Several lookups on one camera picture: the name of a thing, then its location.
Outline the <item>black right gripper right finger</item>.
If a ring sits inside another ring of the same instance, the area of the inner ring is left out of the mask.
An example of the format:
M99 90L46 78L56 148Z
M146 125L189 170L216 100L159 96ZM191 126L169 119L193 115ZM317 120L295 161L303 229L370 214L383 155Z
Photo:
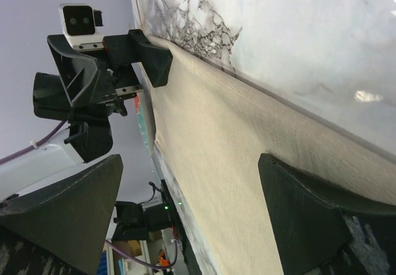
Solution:
M258 168L284 274L395 274L394 205L271 154Z

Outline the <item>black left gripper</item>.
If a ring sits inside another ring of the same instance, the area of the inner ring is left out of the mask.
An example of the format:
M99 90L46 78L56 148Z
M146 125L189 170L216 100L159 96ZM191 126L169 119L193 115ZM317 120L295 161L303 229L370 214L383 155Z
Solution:
M167 85L171 51L152 44L140 29L128 31L128 42L132 62L143 65L151 85ZM142 87L130 66L112 66L104 48L81 53L64 35L47 36L47 44L59 73L36 73L33 112L39 118L68 122L64 143L91 162L113 146L109 116L126 116L124 101L135 98Z

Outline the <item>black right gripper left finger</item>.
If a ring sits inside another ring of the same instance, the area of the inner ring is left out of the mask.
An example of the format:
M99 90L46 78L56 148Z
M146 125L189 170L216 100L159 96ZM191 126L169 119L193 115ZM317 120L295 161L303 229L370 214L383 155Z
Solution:
M1 204L1 274L96 274L123 174L110 155Z

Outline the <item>beige linen napkin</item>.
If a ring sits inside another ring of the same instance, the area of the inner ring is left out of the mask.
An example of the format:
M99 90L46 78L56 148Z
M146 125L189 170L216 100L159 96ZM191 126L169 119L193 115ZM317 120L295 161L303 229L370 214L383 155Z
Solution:
M167 85L150 88L156 145L221 274L284 274L258 161L282 162L395 206L395 156L229 76L174 43Z

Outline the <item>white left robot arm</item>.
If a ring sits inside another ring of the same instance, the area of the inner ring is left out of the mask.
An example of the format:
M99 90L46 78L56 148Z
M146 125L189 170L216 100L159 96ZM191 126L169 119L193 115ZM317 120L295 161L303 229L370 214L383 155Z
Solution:
M109 117L127 115L124 101L143 91L133 64L140 63L154 87L167 84L173 56L151 44L143 31L95 39L72 46L65 35L47 43L58 74L39 72L33 84L33 111L58 122L52 132L1 159L1 200L49 176L109 153Z

